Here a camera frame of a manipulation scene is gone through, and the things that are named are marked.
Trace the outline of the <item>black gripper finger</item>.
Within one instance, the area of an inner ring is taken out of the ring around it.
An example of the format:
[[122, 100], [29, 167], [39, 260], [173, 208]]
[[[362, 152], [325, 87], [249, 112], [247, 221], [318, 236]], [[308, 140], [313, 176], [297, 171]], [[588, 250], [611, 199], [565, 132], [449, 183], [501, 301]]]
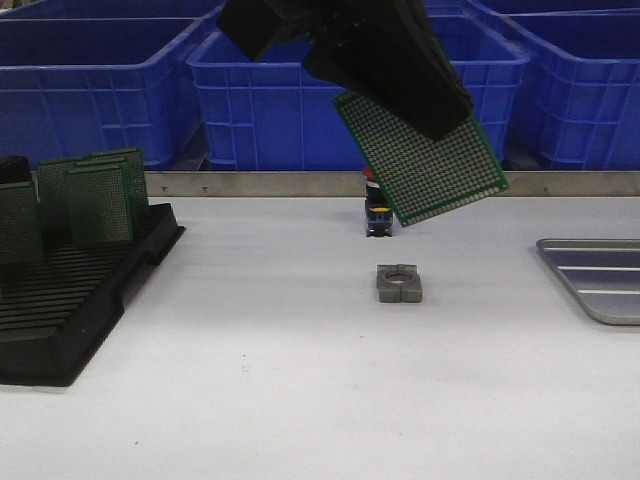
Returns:
[[358, 93], [432, 140], [466, 121], [470, 95], [442, 52], [421, 1], [320, 1], [314, 77]]
[[273, 46], [307, 36], [319, 9], [317, 1], [232, 0], [216, 24], [247, 58], [257, 61]]

